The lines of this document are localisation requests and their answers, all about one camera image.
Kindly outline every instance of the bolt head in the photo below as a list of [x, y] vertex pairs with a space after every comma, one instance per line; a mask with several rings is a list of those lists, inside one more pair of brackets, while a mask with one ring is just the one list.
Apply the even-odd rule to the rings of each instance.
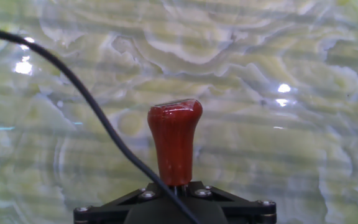
[[211, 191], [205, 190], [205, 189], [196, 190], [195, 193], [197, 196], [200, 196], [200, 197], [206, 197], [206, 196], [210, 196], [212, 194]]
[[264, 206], [268, 206], [268, 205], [274, 205], [275, 202], [271, 201], [271, 200], [258, 200], [258, 203], [264, 205]]
[[142, 193], [143, 198], [152, 198], [154, 197], [154, 195], [155, 193], [149, 190]]
[[92, 206], [88, 206], [88, 207], [79, 207], [79, 208], [75, 208], [75, 210], [77, 212], [86, 212], [88, 211]]

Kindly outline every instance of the black base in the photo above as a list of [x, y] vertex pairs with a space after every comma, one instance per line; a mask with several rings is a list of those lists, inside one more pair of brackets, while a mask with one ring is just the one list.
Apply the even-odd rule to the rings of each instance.
[[[175, 191], [201, 223], [274, 224], [274, 202], [250, 202], [202, 182]], [[188, 224], [189, 220], [164, 197], [155, 184], [135, 190], [100, 207], [76, 208], [74, 224]]]

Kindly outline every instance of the black cable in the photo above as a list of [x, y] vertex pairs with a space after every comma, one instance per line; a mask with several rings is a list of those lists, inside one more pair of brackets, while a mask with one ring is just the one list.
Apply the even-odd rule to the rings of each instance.
[[111, 139], [114, 141], [114, 143], [116, 143], [119, 150], [127, 157], [127, 159], [130, 160], [137, 168], [139, 168], [155, 184], [157, 184], [168, 196], [168, 198], [171, 199], [171, 201], [192, 223], [200, 224], [190, 209], [168, 188], [164, 182], [162, 182], [158, 175], [155, 174], [150, 168], [148, 168], [147, 165], [145, 165], [138, 157], [136, 157], [135, 154], [131, 152], [131, 150], [129, 150], [124, 141], [118, 136], [117, 132], [114, 130], [106, 115], [103, 113], [96, 100], [92, 97], [91, 93], [62, 61], [53, 56], [45, 48], [39, 46], [38, 44], [30, 43], [19, 35], [10, 34], [0, 30], [0, 39], [27, 46], [56, 66], [60, 71], [62, 71], [65, 76], [72, 82], [72, 84], [78, 89], [78, 91], [84, 96], [85, 100], [88, 102], [96, 116], [99, 118]]

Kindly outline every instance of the red knob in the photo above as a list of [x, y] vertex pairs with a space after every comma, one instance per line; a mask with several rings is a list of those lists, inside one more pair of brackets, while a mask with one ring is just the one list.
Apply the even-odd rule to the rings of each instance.
[[169, 186], [191, 181], [194, 132], [202, 113], [201, 103], [193, 99], [155, 105], [149, 111], [160, 178]]

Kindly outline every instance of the joystick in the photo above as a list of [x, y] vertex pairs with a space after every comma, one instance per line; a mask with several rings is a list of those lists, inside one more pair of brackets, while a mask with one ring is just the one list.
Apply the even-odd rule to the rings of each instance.
[[[160, 178], [205, 224], [274, 224], [276, 204], [251, 202], [201, 181], [192, 180], [193, 138], [203, 113], [194, 99], [151, 107], [147, 115], [157, 151]], [[100, 207], [74, 209], [74, 223], [187, 224], [190, 221], [150, 183]]]
[[157, 150], [160, 178], [168, 186], [191, 181], [193, 138], [203, 107], [197, 100], [180, 100], [153, 106], [147, 121]]

